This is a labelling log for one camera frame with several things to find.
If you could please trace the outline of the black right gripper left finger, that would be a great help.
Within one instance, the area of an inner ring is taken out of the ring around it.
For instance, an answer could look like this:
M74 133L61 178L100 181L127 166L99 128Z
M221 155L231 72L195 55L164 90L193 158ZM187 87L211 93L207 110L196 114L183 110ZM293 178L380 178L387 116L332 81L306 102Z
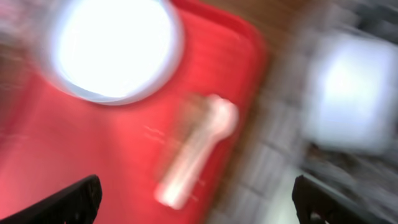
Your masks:
M99 177L89 175L2 219L1 224L93 224L102 196Z

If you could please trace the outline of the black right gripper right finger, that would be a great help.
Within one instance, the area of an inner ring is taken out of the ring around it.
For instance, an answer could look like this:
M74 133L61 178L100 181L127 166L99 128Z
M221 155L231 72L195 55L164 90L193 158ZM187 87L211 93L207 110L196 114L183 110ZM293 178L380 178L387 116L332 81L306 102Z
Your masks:
M304 175L295 178L292 200L301 224L311 223L313 213L328 223L367 224L373 222L373 216L359 208L354 202Z

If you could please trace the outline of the white plastic spoon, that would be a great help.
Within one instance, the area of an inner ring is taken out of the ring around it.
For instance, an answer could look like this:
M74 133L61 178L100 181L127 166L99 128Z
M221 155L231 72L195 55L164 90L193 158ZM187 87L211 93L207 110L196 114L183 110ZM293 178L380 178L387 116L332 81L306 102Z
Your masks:
M238 108L229 100L210 95L206 102L210 108L204 120L185 141L183 151L155 190L157 201L175 210L182 209L191 197L215 146L232 135L239 120Z

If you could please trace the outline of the large light blue plate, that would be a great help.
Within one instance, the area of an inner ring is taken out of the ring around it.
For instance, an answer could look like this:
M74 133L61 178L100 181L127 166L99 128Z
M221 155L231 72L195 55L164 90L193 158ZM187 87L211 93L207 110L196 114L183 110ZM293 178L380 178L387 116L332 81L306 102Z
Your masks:
M34 49L42 75L69 95L125 105L161 89L182 62L170 1L61 1Z

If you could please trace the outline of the small light blue bowl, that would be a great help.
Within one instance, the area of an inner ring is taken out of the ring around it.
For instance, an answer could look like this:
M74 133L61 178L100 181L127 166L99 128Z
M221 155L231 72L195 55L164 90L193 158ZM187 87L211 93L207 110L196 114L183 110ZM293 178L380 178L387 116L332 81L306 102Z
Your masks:
M397 119L397 46L333 32L308 68L303 135L327 151L382 154Z

